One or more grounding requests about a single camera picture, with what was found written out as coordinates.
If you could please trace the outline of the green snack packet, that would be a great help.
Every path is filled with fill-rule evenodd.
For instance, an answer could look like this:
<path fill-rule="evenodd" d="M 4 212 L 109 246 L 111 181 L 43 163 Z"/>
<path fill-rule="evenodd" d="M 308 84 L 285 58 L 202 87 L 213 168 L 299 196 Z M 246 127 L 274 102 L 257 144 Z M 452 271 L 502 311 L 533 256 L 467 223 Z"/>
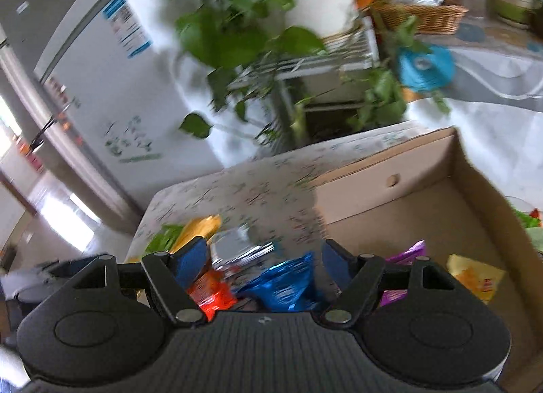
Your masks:
<path fill-rule="evenodd" d="M 169 252 L 180 237 L 183 225 L 165 224 L 160 231 L 149 241 L 145 254 Z"/>

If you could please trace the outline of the orange bread packet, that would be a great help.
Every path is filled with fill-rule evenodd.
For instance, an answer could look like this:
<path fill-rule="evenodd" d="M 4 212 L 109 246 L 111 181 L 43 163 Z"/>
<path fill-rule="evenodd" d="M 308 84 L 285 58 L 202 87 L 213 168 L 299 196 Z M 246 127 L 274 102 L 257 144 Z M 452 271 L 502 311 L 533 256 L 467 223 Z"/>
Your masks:
<path fill-rule="evenodd" d="M 196 237 L 210 240 L 219 231 L 221 226 L 222 218 L 220 215 L 194 218 L 181 230 L 179 237 L 177 237 L 177 240 L 175 240 L 173 246 L 168 251 L 170 253 L 177 253 L 177 251 Z"/>

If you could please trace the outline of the red noodle snack packet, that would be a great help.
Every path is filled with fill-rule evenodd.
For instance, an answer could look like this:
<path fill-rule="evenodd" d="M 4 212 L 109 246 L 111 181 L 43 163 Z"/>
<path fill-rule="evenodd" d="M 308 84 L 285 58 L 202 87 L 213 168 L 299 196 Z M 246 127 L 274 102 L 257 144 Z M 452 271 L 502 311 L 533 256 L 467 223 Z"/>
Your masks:
<path fill-rule="evenodd" d="M 189 287 L 188 293 L 209 321 L 213 319 L 217 311 L 229 310 L 238 303 L 222 274 L 212 268 Z"/>

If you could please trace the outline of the silver foil snack packet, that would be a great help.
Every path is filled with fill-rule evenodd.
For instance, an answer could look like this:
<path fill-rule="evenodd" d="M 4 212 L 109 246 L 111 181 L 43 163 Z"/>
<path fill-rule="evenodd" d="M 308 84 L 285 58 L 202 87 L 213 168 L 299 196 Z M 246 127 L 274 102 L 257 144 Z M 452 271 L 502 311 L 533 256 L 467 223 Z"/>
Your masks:
<path fill-rule="evenodd" d="M 257 243 L 252 240 L 247 224 L 219 231 L 210 241 L 212 267 L 223 273 L 235 273 L 274 251 L 273 241 Z"/>

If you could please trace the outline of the blue foil snack packet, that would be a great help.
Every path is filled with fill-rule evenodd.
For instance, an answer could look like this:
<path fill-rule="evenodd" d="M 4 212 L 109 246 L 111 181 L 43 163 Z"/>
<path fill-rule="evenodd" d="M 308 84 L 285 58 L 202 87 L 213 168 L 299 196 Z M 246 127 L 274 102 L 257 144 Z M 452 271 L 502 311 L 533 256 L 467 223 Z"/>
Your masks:
<path fill-rule="evenodd" d="M 326 303 L 315 281 L 314 253 L 276 264 L 236 292 L 269 312 L 320 310 Z"/>

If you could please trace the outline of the purple noodle snack packet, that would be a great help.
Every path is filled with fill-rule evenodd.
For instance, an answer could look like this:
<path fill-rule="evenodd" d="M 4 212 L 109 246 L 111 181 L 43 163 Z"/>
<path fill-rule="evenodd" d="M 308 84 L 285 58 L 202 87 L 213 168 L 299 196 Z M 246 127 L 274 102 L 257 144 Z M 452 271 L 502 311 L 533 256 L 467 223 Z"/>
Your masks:
<path fill-rule="evenodd" d="M 394 267 L 394 272 L 385 275 L 385 289 L 379 303 L 380 307 L 407 296 L 411 266 L 418 257 L 425 255 L 426 243 L 424 240 L 419 240 L 411 248 L 387 259 L 387 263 Z"/>

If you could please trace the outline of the yellow waffle snack packet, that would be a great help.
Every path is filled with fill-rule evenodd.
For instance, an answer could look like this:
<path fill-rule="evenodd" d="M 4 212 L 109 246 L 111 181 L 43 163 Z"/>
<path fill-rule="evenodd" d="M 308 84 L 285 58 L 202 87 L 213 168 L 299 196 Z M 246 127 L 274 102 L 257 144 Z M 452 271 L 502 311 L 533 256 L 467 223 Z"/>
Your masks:
<path fill-rule="evenodd" d="M 505 276 L 502 269 L 458 254 L 451 254 L 446 262 L 449 273 L 485 304 L 495 296 Z"/>

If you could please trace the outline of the white metal plant rack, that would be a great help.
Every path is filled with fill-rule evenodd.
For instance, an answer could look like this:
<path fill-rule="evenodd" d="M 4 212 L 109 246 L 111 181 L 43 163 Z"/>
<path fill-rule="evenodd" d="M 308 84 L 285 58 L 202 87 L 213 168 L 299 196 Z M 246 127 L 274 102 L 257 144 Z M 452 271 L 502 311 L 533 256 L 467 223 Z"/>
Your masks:
<path fill-rule="evenodd" d="M 273 57 L 265 55 L 241 72 L 231 86 L 251 87 L 270 104 L 274 113 L 270 128 L 277 133 L 268 144 L 276 151 L 309 143 L 305 130 L 306 102 L 311 112 L 354 107 L 359 100 L 343 85 L 348 74 L 362 74 L 379 62 L 373 21 L 359 17 L 346 35 L 325 41 L 320 56 Z"/>

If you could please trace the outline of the green plastic bag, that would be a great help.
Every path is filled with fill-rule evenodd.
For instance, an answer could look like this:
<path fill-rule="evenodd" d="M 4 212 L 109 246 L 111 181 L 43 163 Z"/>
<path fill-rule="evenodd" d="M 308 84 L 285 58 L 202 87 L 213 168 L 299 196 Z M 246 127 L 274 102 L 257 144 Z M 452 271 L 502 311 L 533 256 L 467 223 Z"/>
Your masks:
<path fill-rule="evenodd" d="M 543 227 L 542 215 L 538 209 L 532 209 L 529 212 L 518 209 L 513 210 L 521 225 L 524 227 L 527 236 L 529 237 L 534 249 L 539 253 L 543 253 Z"/>

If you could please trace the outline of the white chest freezer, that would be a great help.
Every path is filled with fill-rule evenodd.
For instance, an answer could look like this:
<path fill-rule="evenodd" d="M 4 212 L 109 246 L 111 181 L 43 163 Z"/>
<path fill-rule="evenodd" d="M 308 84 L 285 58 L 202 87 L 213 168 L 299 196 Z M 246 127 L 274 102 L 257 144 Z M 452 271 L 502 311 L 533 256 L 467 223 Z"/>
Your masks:
<path fill-rule="evenodd" d="M 256 130 L 212 110 L 208 69 L 177 40 L 197 0 L 75 0 L 34 69 L 85 153 L 143 208 L 161 189 L 254 160 Z"/>

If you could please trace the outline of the silver refrigerator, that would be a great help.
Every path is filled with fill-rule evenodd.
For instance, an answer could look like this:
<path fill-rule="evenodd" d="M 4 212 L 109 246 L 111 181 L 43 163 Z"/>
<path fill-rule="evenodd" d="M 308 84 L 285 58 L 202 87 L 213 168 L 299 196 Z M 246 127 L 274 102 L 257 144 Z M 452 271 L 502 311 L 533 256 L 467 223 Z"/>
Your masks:
<path fill-rule="evenodd" d="M 62 111 L 47 104 L 44 88 L 25 70 L 5 32 L 1 33 L 1 73 L 14 91 L 12 104 L 23 118 L 29 152 L 75 192 L 107 226 L 134 234 L 142 212 L 123 196 L 62 125 Z"/>

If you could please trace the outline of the grey white patterned tablecloth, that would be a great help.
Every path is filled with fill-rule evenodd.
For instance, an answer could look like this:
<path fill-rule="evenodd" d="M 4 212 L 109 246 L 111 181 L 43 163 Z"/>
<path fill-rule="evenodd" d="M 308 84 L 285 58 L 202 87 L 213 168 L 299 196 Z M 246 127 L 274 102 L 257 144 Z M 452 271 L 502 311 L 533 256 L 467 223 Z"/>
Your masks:
<path fill-rule="evenodd" d="M 503 195 L 519 209 L 541 209 L 542 40 L 493 20 L 421 39 L 449 48 L 455 77 L 442 89 L 448 113 L 420 98 L 409 119 L 428 130 L 456 127 L 469 160 Z"/>

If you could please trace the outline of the pothos plant in white pot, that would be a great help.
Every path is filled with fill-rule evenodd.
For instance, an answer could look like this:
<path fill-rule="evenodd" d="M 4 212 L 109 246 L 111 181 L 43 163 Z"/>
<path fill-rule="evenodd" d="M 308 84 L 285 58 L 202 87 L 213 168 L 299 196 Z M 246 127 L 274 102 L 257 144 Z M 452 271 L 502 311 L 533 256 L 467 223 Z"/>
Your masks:
<path fill-rule="evenodd" d="M 379 62 L 365 73 L 344 77 L 343 85 L 359 100 L 354 107 L 318 113 L 302 103 L 309 143 L 400 122 L 407 110 L 407 92 L 417 86 L 413 67 L 438 71 L 445 81 L 450 81 L 454 73 L 445 48 L 417 39 L 415 17 L 396 30 L 388 30 L 379 15 L 370 11 L 371 4 L 359 10 L 355 0 L 197 1 L 193 10 L 176 21 L 181 48 L 207 66 L 212 110 L 231 111 L 239 122 L 254 123 L 255 139 L 261 144 L 277 137 L 270 128 L 274 117 L 253 121 L 249 109 L 257 103 L 269 103 L 251 87 L 238 90 L 231 84 L 267 54 L 276 58 L 326 54 L 325 41 L 346 35 L 359 17 L 373 21 Z"/>

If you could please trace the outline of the wicker basket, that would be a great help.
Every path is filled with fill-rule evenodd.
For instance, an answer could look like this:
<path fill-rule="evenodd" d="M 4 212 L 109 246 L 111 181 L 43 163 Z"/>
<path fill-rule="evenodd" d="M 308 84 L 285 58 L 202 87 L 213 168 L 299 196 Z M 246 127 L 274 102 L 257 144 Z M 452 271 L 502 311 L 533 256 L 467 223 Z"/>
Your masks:
<path fill-rule="evenodd" d="M 370 5 L 370 11 L 379 15 L 383 26 L 388 30 L 396 30 L 410 17 L 415 17 L 420 34 L 453 35 L 468 13 L 468 8 L 457 4 L 429 6 L 376 1 Z"/>

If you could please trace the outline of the green striped plant pot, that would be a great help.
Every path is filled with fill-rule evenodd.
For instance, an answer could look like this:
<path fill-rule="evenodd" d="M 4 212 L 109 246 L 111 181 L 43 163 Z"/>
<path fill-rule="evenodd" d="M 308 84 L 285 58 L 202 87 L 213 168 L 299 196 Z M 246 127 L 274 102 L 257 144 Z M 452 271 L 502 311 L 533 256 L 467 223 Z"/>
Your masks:
<path fill-rule="evenodd" d="M 504 23 L 521 29 L 529 28 L 530 19 L 538 0 L 491 0 L 497 17 Z"/>

